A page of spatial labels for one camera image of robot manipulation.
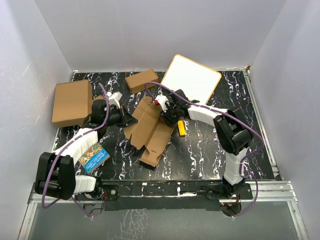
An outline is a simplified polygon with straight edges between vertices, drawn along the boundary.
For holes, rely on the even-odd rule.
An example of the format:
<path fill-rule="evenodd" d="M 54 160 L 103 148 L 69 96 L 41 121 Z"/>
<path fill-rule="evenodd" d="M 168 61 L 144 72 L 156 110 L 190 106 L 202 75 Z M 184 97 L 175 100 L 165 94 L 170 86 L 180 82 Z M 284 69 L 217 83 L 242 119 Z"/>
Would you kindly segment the large closed cardboard box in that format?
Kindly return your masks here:
<path fill-rule="evenodd" d="M 52 123 L 58 128 L 82 125 L 92 112 L 93 88 L 89 80 L 57 84 Z"/>

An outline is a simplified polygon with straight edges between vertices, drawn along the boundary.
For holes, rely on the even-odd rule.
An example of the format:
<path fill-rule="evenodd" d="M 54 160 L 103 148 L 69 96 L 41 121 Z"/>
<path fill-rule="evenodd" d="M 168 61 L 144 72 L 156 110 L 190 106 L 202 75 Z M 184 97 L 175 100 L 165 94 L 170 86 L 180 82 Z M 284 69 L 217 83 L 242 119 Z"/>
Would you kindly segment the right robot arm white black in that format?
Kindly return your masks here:
<path fill-rule="evenodd" d="M 179 89 L 168 96 L 158 95 L 154 104 L 161 107 L 160 116 L 169 126 L 175 126 L 181 118 L 200 121 L 213 126 L 220 146 L 225 151 L 225 170 L 222 177 L 223 194 L 233 199 L 245 184 L 243 161 L 253 139 L 253 134 L 241 125 L 238 110 L 214 108 L 190 101 Z"/>

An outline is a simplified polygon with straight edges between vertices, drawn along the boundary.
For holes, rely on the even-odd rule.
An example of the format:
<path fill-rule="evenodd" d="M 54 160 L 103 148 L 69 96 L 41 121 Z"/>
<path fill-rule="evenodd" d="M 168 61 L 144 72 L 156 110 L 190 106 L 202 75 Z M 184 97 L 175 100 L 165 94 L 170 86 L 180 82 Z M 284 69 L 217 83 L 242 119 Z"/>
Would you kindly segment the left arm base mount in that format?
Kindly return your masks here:
<path fill-rule="evenodd" d="M 98 186 L 92 192 L 84 192 L 74 196 L 78 201 L 117 201 L 119 198 L 119 187 L 117 185 Z"/>

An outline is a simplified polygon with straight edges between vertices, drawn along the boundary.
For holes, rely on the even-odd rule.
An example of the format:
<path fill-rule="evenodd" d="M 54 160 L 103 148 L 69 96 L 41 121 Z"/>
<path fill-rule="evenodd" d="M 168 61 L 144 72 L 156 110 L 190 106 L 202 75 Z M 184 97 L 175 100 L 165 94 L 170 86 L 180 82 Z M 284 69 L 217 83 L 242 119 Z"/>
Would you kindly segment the white board orange rim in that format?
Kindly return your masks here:
<path fill-rule="evenodd" d="M 222 74 L 187 57 L 173 57 L 161 84 L 170 90 L 181 89 L 189 100 L 207 104 Z"/>

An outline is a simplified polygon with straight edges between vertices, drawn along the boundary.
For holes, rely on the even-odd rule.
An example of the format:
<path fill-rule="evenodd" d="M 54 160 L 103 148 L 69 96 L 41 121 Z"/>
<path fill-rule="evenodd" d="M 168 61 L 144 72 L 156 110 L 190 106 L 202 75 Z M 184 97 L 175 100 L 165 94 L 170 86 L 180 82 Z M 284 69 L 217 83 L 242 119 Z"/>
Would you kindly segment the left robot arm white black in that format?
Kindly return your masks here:
<path fill-rule="evenodd" d="M 99 199 L 104 188 L 90 174 L 110 156 L 99 141 L 108 127 L 125 128 L 137 122 L 116 100 L 112 103 L 103 98 L 94 100 L 91 113 L 77 134 L 56 151 L 40 155 L 35 192 L 62 200 L 82 193 L 93 200 Z"/>

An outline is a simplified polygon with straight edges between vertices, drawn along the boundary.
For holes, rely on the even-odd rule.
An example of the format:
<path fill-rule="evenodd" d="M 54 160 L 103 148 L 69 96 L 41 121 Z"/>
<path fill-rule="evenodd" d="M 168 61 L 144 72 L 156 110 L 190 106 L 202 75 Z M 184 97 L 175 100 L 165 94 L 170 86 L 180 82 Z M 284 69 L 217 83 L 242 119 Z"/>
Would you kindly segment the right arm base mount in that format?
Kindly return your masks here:
<path fill-rule="evenodd" d="M 253 194 L 248 183 L 233 187 L 223 182 L 213 182 L 203 186 L 205 196 L 209 200 L 252 200 Z"/>

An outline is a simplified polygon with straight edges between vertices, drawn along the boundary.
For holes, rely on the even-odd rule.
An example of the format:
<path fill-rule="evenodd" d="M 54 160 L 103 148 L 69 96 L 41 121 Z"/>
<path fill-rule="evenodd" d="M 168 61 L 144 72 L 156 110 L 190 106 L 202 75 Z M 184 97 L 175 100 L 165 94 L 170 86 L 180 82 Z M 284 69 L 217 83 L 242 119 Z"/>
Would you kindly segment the small cardboard box at back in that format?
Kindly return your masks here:
<path fill-rule="evenodd" d="M 131 94 L 137 94 L 145 89 L 145 83 L 156 82 L 159 83 L 159 77 L 151 68 L 125 78 L 127 86 Z"/>

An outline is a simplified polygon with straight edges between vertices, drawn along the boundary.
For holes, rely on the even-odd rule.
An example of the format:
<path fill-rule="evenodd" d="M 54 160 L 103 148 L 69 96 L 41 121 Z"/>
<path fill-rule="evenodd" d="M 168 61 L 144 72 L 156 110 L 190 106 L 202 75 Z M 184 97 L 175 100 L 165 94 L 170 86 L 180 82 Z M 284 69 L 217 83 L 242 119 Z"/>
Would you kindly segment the flat cardboard box under large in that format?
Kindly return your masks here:
<path fill-rule="evenodd" d="M 103 95 L 99 95 L 99 96 L 97 96 L 97 97 L 95 97 L 95 98 L 93 99 L 93 101 L 97 101 L 97 100 L 103 100 L 103 101 L 105 101 L 106 99 L 105 99 L 105 97 L 104 97 Z"/>

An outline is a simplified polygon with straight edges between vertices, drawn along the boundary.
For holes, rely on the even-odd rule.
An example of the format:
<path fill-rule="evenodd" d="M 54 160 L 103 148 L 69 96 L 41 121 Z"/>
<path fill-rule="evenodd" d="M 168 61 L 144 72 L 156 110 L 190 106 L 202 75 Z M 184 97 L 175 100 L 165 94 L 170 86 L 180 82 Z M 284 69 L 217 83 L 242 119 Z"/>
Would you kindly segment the aluminium frame rail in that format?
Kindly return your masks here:
<path fill-rule="evenodd" d="M 306 240 L 289 181 L 249 180 L 232 197 L 217 181 L 104 181 L 106 197 L 41 207 L 32 192 L 21 240 Z"/>

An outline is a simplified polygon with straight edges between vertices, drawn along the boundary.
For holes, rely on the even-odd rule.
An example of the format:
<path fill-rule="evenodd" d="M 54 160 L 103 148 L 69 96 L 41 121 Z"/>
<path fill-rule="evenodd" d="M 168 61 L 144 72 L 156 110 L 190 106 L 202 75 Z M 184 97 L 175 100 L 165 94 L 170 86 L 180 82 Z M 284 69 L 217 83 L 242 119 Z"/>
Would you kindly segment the colourful children's book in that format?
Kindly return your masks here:
<path fill-rule="evenodd" d="M 97 142 L 87 149 L 83 155 L 79 158 L 79 163 L 84 168 L 87 174 L 91 174 L 100 165 L 102 165 L 107 159 L 110 158 L 109 153 L 103 148 L 103 146 Z"/>

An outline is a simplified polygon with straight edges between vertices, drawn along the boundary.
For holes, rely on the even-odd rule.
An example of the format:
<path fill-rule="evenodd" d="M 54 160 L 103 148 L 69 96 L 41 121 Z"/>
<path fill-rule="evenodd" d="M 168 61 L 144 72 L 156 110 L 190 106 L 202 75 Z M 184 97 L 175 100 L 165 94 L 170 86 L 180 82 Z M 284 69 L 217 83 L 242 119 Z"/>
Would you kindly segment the yellow rectangular block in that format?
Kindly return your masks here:
<path fill-rule="evenodd" d="M 178 128 L 179 136 L 181 138 L 185 137 L 187 133 L 186 133 L 186 129 L 185 129 L 185 125 L 184 125 L 184 121 L 183 120 L 179 120 L 177 122 L 177 128 Z"/>

